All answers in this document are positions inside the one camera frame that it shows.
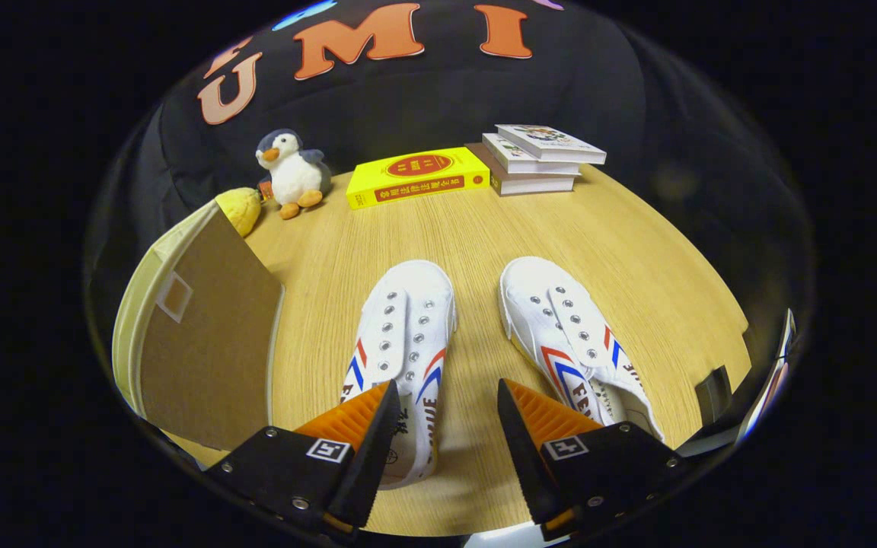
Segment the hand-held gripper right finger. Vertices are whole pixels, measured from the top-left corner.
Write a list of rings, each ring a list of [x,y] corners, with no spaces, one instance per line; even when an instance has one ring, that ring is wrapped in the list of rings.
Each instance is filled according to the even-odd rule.
[[[630,421],[603,426],[502,378],[497,409],[516,478],[546,541],[582,543],[682,489],[693,466]]]

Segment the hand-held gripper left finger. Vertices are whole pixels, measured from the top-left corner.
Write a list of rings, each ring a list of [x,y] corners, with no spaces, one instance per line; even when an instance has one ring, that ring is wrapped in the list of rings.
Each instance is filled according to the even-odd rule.
[[[399,412],[396,383],[381,383],[295,430],[262,428],[206,476],[290,534],[352,541],[375,505]]]

